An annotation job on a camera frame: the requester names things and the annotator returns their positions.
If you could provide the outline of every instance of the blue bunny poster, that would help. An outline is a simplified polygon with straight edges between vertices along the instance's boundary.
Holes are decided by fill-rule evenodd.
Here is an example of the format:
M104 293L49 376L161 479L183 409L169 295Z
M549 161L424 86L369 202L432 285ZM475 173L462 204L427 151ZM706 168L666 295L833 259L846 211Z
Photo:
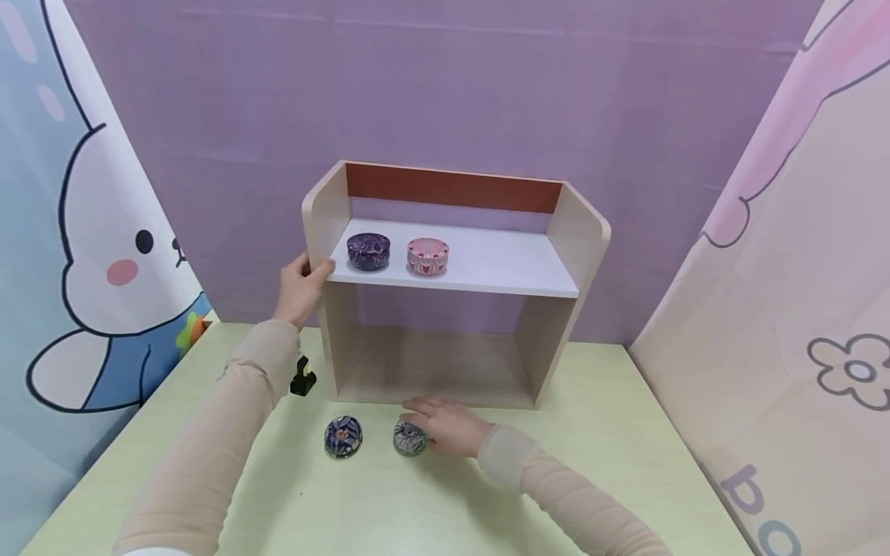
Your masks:
M0 0L0 75L2 554L164 380L210 307L61 0Z

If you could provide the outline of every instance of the green table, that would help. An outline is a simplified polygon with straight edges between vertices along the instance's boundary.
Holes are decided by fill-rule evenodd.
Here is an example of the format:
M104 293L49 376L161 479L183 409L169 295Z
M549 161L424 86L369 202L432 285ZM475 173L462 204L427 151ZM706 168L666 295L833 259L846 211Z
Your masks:
M250 325L215 323L37 533L23 554L103 554L143 482ZM317 329L303 352L319 375L288 396L254 444L220 554L577 554L530 499L491 485L475 462L392 449L396 406L335 403ZM539 411L486 409L522 428L636 512L677 556L751 556L625 350L570 343ZM325 453L338 415L361 421L351 459Z

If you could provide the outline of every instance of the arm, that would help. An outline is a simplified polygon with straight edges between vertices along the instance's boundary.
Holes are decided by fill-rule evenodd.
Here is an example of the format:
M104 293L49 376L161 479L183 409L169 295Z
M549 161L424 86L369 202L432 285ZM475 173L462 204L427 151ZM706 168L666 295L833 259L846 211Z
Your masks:
M658 536L631 511L525 433L495 427L478 459L489 479L529 495L584 554L670 556Z
M124 522L113 549L116 556L216 553L250 448L296 372L299 327L333 270L328 261L310 273L303 254L281 271L272 320L250 331L161 458Z
M486 423L465 407L414 398L401 418L423 429L433 449L476 457L489 479L524 493L590 556L670 556L633 513L513 427Z

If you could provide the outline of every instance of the blue shirt drawing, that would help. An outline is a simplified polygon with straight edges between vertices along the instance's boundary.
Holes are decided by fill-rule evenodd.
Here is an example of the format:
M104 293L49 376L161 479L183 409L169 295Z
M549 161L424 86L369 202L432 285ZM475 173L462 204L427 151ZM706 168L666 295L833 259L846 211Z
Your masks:
M102 411L143 404L191 347L191 330L210 312L203 293L170 322L135 336L112 337L105 361L84 404Z

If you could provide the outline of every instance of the black clip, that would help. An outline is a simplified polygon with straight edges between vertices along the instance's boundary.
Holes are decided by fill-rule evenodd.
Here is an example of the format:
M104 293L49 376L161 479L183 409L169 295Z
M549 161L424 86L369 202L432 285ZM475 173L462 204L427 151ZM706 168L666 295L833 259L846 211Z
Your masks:
M303 355L296 362L296 376L290 381L290 393L305 397L318 380L309 368L309 359Z

